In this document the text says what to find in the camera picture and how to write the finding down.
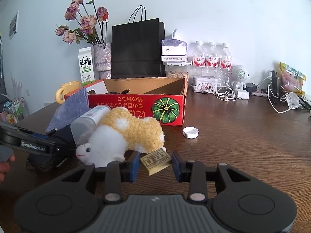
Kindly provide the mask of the person's left hand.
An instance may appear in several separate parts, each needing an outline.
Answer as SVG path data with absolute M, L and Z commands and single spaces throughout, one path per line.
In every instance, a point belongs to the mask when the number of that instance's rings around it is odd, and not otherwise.
M 12 154 L 11 157 L 6 162 L 0 163 L 0 185 L 6 178 L 7 173 L 10 171 L 10 162 L 15 161 L 15 155 Z

